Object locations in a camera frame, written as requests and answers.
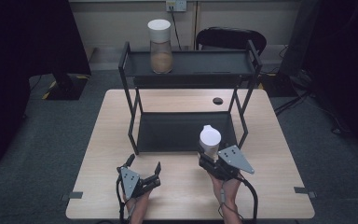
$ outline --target black cloth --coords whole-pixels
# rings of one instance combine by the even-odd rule
[[[52,71],[90,75],[69,2],[0,1],[0,159],[21,125],[29,77]]]

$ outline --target black chair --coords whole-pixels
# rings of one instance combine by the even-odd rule
[[[228,27],[210,27],[201,30],[197,34],[196,49],[199,50],[220,50],[220,49],[248,49],[248,40],[252,40],[258,56],[261,55],[267,45],[267,39],[253,30],[244,30]],[[249,88],[252,83],[248,77],[242,79],[247,81]]]

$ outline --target cup with white lid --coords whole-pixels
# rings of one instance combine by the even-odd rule
[[[203,130],[200,133],[200,145],[202,146],[205,155],[215,159],[221,140],[222,136],[219,131],[211,125],[204,125]]]

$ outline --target black metal shelf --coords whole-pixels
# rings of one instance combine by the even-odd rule
[[[247,50],[174,51],[172,56],[172,71],[156,74],[151,69],[150,52],[133,52],[128,42],[124,46],[118,70],[131,112],[129,138],[134,152],[196,151],[200,132],[207,124],[222,134],[222,144],[241,148],[248,133],[243,113],[262,66],[253,43],[248,42]],[[127,78],[133,78],[134,100]],[[237,90],[245,79],[250,81],[251,88],[240,102]],[[233,93],[227,111],[151,113],[143,109],[140,89],[232,89]],[[234,104],[243,128],[238,144],[231,119]],[[138,106],[141,120],[135,141],[132,130]]]

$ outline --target wall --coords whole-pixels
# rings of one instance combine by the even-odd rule
[[[77,28],[85,47],[133,49],[149,45],[147,23],[172,22],[165,1],[72,0]],[[187,12],[174,13],[182,46],[193,46],[195,34],[209,26],[229,26],[259,31],[268,45],[285,45],[296,20],[299,1],[187,1]],[[172,45],[177,46],[172,22]]]

